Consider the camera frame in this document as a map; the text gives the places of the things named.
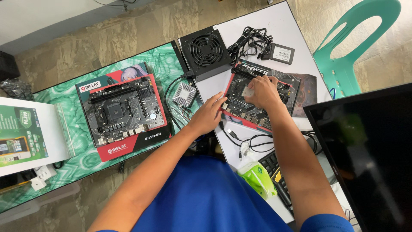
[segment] white wall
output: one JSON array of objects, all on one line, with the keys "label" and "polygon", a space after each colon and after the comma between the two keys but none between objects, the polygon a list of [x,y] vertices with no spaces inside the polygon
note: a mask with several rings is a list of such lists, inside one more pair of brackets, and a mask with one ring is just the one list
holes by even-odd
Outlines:
[{"label": "white wall", "polygon": [[[121,5],[121,1],[97,0]],[[0,45],[65,19],[99,7],[94,0],[2,0],[0,1]],[[121,12],[123,7],[110,7]]]}]

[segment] computer monitor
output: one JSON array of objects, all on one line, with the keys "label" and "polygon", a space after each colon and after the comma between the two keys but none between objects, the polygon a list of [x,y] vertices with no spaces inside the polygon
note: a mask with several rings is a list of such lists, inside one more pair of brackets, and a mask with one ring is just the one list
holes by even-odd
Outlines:
[{"label": "computer monitor", "polygon": [[363,232],[412,231],[412,83],[304,111]]}]

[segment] aluminum heatsink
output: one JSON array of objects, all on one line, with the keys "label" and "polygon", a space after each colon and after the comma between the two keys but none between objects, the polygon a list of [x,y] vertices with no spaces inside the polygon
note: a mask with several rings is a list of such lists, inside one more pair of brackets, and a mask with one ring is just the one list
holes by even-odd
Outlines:
[{"label": "aluminum heatsink", "polygon": [[180,82],[176,90],[173,101],[184,107],[190,107],[196,96],[196,88],[186,83]]}]

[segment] price poster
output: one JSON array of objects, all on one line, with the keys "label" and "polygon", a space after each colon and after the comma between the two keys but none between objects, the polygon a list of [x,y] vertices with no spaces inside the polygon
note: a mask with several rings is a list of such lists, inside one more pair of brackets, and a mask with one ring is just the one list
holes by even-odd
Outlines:
[{"label": "price poster", "polygon": [[0,167],[46,157],[36,109],[0,105]]}]

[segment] green marble tabletop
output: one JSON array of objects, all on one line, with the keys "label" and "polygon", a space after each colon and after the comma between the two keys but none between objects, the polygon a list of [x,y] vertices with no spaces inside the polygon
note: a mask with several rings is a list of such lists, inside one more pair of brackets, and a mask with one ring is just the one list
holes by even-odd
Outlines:
[{"label": "green marble tabletop", "polygon": [[[165,88],[167,88],[174,79],[183,74],[183,59],[176,48],[176,43],[173,41],[35,94],[35,100],[37,102],[49,104],[61,103],[76,156],[64,162],[63,167],[57,170],[57,175],[46,181],[47,186],[45,188],[35,191],[30,185],[25,185],[0,195],[0,213],[165,143],[165,141],[162,141],[137,152],[102,163],[96,148],[93,146],[86,119],[76,92],[75,84],[77,83],[142,62],[147,63],[149,71],[154,74],[156,85],[158,88],[162,88],[159,90],[162,99]],[[170,96],[168,102],[171,102],[173,92],[174,88],[171,88],[168,94],[168,96]],[[197,97],[191,110],[193,112],[196,111],[200,105],[201,101],[199,97]],[[169,106],[178,110],[175,104],[169,104]],[[172,110],[172,113],[174,116],[179,117],[175,110]],[[183,123],[187,123],[187,120],[181,117],[181,115],[178,119]],[[174,132],[177,131],[178,128],[174,125]]]}]

